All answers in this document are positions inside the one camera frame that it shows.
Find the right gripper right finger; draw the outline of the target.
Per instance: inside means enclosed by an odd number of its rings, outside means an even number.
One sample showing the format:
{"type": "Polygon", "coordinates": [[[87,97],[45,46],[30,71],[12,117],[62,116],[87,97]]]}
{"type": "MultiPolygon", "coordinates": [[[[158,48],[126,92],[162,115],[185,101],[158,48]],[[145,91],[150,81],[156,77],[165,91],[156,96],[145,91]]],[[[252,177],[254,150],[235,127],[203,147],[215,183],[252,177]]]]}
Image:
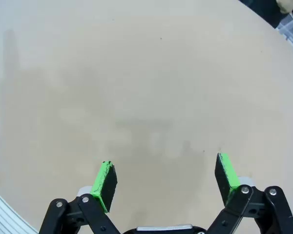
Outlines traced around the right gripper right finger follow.
{"type": "Polygon", "coordinates": [[[279,186],[260,191],[240,182],[229,156],[218,153],[214,170],[224,203],[207,229],[209,234],[232,234],[241,220],[253,218],[262,234],[293,234],[293,214],[279,186]]]}

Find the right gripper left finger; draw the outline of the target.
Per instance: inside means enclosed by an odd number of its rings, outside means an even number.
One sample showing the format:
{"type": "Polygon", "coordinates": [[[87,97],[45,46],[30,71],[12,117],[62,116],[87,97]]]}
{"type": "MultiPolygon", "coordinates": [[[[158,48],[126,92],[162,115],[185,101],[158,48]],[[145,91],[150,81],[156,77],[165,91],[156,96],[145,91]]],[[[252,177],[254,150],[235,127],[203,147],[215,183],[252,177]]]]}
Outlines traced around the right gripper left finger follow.
{"type": "Polygon", "coordinates": [[[52,200],[40,227],[40,234],[77,234],[81,226],[89,226],[94,234],[118,234],[107,216],[117,185],[115,167],[111,161],[101,164],[89,193],[71,202],[63,198],[52,200]]]}

